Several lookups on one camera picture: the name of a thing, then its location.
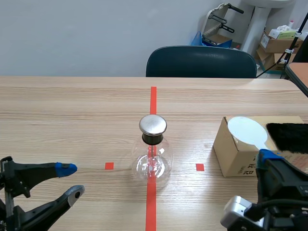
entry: black brush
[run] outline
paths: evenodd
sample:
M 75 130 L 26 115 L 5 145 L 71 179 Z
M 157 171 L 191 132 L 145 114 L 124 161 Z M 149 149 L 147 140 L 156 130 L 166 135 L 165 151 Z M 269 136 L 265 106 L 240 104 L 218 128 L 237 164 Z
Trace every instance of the black brush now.
M 266 128 L 280 151 L 308 153 L 308 124 L 270 123 Z

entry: wood grain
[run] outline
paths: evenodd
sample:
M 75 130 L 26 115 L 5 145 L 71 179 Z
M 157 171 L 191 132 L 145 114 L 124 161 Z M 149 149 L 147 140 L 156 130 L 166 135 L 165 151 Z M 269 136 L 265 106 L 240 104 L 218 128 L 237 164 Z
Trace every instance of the wood grain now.
M 308 64 L 307 63 L 291 63 L 290 69 L 296 74 L 300 81 L 308 87 Z
M 143 231 L 146 185 L 131 174 L 130 150 L 149 113 L 151 86 L 174 150 L 171 176 L 157 186 L 158 231 L 222 231 L 232 196 L 257 200 L 255 178 L 222 176 L 212 145 L 223 116 L 298 115 L 308 122 L 308 99 L 280 79 L 0 77 L 1 157 L 78 166 L 16 204 L 29 210 L 84 184 L 85 194 L 51 230 Z M 114 171 L 104 170 L 105 162 L 114 162 Z

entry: white paddle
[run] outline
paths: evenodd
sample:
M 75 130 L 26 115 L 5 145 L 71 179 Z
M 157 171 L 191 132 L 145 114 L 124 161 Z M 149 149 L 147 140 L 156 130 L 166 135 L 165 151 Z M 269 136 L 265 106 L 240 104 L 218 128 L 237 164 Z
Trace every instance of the white paddle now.
M 233 117 L 228 122 L 230 133 L 238 140 L 256 146 L 260 149 L 268 149 L 265 145 L 268 134 L 256 121 L 243 116 Z

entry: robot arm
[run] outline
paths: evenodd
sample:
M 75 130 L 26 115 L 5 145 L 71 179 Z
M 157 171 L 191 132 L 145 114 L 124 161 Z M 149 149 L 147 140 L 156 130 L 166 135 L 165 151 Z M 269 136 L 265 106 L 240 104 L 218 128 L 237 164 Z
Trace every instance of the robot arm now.
M 47 231 L 84 193 L 82 185 L 68 189 L 58 199 L 25 212 L 14 206 L 19 195 L 30 197 L 37 184 L 55 177 L 66 177 L 77 171 L 73 164 L 18 164 L 11 157 L 0 161 L 0 190 L 5 190 L 5 204 L 0 200 L 0 231 Z
M 265 149 L 257 156 L 256 172 L 258 203 L 233 197 L 221 224 L 228 231 L 307 230 L 308 175 Z

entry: silver lid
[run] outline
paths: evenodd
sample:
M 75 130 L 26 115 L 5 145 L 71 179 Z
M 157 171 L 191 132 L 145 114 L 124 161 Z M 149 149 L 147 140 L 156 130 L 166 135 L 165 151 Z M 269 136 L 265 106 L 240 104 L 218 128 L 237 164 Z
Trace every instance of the silver lid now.
M 167 122 L 159 115 L 146 115 L 139 122 L 140 130 L 148 136 L 159 136 L 167 129 Z

